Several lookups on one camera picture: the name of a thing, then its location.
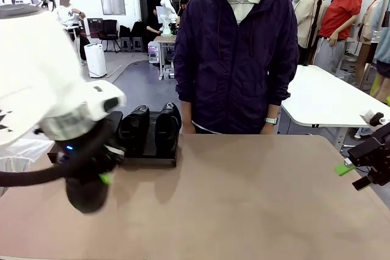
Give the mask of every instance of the red top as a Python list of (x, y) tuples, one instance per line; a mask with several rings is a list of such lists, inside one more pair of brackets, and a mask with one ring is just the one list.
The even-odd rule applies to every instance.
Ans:
[[(337, 28), (353, 15), (358, 15), (360, 13), (361, 1), (362, 0), (333, 0), (325, 12), (319, 35), (325, 38), (330, 37)], [(348, 27), (340, 32), (339, 39), (348, 38), (350, 31), (351, 27)]]

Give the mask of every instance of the purple jacket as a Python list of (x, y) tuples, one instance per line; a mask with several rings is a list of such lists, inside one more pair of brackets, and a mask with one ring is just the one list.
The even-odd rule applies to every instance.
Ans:
[(289, 97), (298, 64), (291, 0), (261, 0), (237, 25), (227, 0), (190, 0), (175, 44), (179, 99), (193, 121), (225, 134), (259, 134), (268, 106)]

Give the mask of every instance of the zipper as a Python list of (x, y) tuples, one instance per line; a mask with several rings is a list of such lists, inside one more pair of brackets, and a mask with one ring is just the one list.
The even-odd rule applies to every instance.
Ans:
[(236, 62), (236, 52), (237, 52), (237, 44), (238, 44), (238, 32), (239, 32), (239, 24), (236, 26), (236, 37), (235, 42), (233, 46), (233, 56), (232, 56), (232, 63), (230, 65), (229, 69), (229, 81), (227, 84), (227, 97), (226, 97), (226, 110), (225, 110), (225, 121), (227, 122), (227, 118), (229, 115), (229, 105), (230, 105), (230, 91), (232, 90), (232, 72), (234, 68), (234, 63)]

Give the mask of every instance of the black chair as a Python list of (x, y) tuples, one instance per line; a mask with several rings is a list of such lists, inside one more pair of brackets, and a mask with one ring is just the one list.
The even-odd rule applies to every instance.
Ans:
[(115, 53), (118, 53), (115, 48), (115, 43), (119, 47), (119, 51), (121, 50), (120, 45), (118, 44), (118, 30), (116, 29), (117, 20), (114, 19), (103, 19), (103, 31), (100, 31), (99, 34), (99, 40), (101, 40), (101, 44), (103, 41), (107, 41), (107, 45), (105, 47), (105, 51), (108, 50), (108, 41), (112, 41), (114, 45), (114, 51)]

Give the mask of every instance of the gray pants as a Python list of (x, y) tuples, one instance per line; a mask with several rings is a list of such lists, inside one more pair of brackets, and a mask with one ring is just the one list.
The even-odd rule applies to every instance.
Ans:
[(337, 41), (337, 43), (331, 47), (327, 38), (319, 39), (316, 55), (314, 56), (314, 65), (334, 74), (344, 56), (345, 49), (346, 40)]

